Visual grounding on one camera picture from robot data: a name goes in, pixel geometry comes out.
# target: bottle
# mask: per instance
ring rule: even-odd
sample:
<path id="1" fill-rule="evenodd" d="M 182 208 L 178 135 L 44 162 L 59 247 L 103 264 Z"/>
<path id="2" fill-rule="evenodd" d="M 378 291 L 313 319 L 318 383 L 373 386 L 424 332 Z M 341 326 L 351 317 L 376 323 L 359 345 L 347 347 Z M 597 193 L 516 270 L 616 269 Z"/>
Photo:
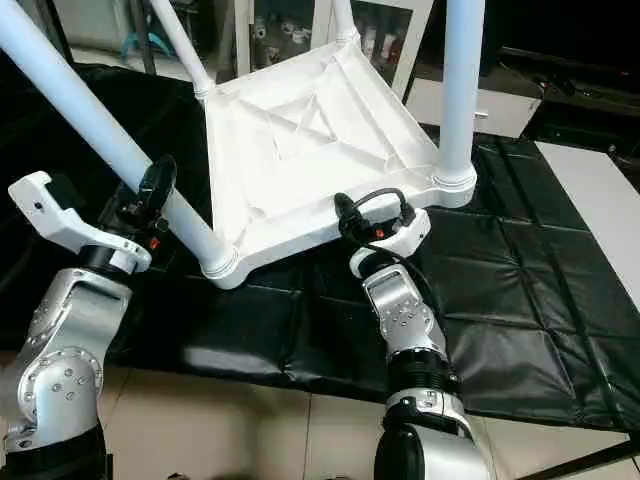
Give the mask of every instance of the bottle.
<path id="1" fill-rule="evenodd" d="M 263 40 L 267 36 L 267 26 L 263 17 L 256 17 L 253 34 L 257 40 Z"/>
<path id="2" fill-rule="evenodd" d="M 378 31 L 375 25 L 369 25 L 364 33 L 364 39 L 362 40 L 362 52 L 367 60 L 373 59 L 373 50 L 376 48 L 376 35 Z"/>
<path id="3" fill-rule="evenodd" d="M 382 51 L 380 52 L 380 58 L 381 58 L 380 63 L 389 63 L 389 56 L 391 55 L 391 46 L 393 45 L 393 42 L 396 41 L 396 38 L 397 37 L 391 33 L 387 33 L 384 36 L 384 42 L 382 43 Z"/>
<path id="4" fill-rule="evenodd" d="M 294 30 L 291 34 L 291 49 L 288 52 L 290 57 L 305 53 L 307 50 L 307 35 L 304 30 Z"/>

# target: tiled floor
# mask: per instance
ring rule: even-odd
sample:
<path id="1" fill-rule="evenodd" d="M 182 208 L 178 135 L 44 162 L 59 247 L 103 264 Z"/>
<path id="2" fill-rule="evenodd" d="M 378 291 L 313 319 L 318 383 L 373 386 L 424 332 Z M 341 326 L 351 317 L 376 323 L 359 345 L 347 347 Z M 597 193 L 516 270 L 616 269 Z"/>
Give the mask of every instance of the tiled floor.
<path id="1" fill-rule="evenodd" d="M 174 472 L 193 480 L 371 479 L 383 411 L 340 398 L 126 369 L 108 369 L 100 404 L 117 480 L 163 480 Z M 472 423 L 496 480 L 625 438 L 483 418 Z M 640 474 L 627 460 L 571 478 L 640 480 Z"/>

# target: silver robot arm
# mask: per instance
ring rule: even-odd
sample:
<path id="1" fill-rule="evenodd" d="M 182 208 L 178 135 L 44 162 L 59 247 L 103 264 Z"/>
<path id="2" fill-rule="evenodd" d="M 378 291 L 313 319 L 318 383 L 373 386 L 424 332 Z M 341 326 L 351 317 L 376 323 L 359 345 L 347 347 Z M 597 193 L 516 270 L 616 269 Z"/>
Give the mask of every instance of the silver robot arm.
<path id="1" fill-rule="evenodd" d="M 382 194 L 399 197 L 400 216 L 392 224 L 371 224 L 359 207 Z M 351 257 L 351 271 L 364 279 L 387 343 L 388 398 L 375 480 L 489 480 L 458 396 L 445 337 L 407 271 L 416 269 L 406 257 L 415 253 L 430 228 L 426 211 L 413 209 L 394 189 L 358 202 L 338 194 L 335 204 L 343 238 L 359 247 Z"/>
<path id="2" fill-rule="evenodd" d="M 149 268 L 155 234 L 166 231 L 160 210 L 174 182 L 173 160 L 156 162 L 140 192 L 126 194 L 133 200 L 112 201 L 103 229 L 84 223 L 62 182 L 44 172 L 9 187 L 37 232 L 80 255 L 85 266 L 58 272 L 25 345 L 0 375 L 0 415 L 9 425 L 0 478 L 110 478 L 97 409 L 105 354 L 131 299 L 126 278 Z"/>

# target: glass cabinet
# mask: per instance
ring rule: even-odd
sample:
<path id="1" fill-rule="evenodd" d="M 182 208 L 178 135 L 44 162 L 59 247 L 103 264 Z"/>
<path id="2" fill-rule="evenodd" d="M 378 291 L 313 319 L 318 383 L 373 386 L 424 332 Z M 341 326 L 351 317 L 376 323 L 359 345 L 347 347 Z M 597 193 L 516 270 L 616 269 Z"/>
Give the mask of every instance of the glass cabinet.
<path id="1" fill-rule="evenodd" d="M 402 98 L 433 0 L 351 0 L 362 51 Z M 332 0 L 235 0 L 237 72 L 246 75 L 335 38 Z"/>

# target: white plastic stool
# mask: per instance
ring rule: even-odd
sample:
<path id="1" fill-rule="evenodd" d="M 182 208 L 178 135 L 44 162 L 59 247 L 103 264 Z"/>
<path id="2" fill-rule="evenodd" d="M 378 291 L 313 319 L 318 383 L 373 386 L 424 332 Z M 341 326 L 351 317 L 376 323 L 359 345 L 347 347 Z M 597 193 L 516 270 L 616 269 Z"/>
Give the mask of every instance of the white plastic stool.
<path id="1" fill-rule="evenodd" d="M 471 198 L 471 138 L 484 0 L 450 0 L 440 155 L 360 51 L 349 0 L 336 41 L 222 85 L 207 75 L 169 0 L 151 0 L 205 111 L 213 231 L 175 192 L 164 210 L 207 278 L 233 288 L 261 266 L 338 236 L 332 198 L 401 189 L 415 207 Z M 0 0 L 0 48 L 131 187 L 149 158 L 15 0 Z M 394 216 L 381 197 L 370 218 Z"/>

